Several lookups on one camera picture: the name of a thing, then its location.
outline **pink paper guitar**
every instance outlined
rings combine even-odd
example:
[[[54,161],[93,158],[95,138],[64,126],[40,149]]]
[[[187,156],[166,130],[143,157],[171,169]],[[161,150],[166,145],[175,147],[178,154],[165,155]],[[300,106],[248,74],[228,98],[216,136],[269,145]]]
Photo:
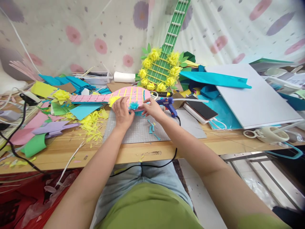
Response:
[[[126,104],[129,107],[130,103],[138,102],[139,106],[143,104],[145,99],[151,97],[150,92],[141,87],[123,87],[111,94],[103,95],[73,95],[70,97],[72,104],[83,104],[83,103],[108,103],[109,99],[114,96],[129,96]]]

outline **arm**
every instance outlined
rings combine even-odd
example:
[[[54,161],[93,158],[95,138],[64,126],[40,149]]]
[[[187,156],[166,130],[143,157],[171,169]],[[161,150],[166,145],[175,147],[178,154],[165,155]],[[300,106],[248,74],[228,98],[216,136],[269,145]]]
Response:
[[[238,220],[250,214],[263,213],[277,218],[218,155],[165,115],[156,101],[147,99],[145,102],[150,105],[140,107],[145,109],[143,114],[151,115],[162,125],[179,153],[199,174],[229,229],[237,228]]]
[[[128,97],[118,99],[112,109],[116,126],[69,188],[44,228],[89,228],[95,206],[114,167],[121,142],[134,112],[128,113]]]

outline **floral fabric backdrop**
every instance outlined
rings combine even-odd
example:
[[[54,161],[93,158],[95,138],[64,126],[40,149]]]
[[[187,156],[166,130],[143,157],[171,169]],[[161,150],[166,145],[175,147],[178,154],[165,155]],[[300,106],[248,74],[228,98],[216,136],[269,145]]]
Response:
[[[163,44],[177,0],[0,0],[42,74],[136,73],[142,47]],[[259,58],[305,62],[302,0],[191,0],[175,50],[205,66]],[[0,58],[27,58],[0,13]]]

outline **green shirt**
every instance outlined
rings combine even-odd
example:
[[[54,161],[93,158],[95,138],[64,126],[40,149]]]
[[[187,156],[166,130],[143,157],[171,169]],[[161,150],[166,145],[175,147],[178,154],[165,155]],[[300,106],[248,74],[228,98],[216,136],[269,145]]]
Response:
[[[179,196],[158,184],[141,183],[126,193],[97,225],[118,228],[202,228],[191,207]],[[256,214],[240,221],[240,229],[289,228],[281,220]]]

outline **smartphone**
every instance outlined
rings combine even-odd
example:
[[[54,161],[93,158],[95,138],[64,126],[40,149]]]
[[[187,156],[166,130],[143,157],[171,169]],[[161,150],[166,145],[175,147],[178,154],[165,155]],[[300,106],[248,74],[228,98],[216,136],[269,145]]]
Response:
[[[197,100],[197,98],[193,95],[187,97],[187,99]],[[195,110],[199,115],[201,115],[203,117],[203,119],[206,121],[208,121],[218,115],[215,111],[213,111],[211,108],[209,108],[207,105],[205,105],[202,102],[186,101],[186,103],[193,110]]]

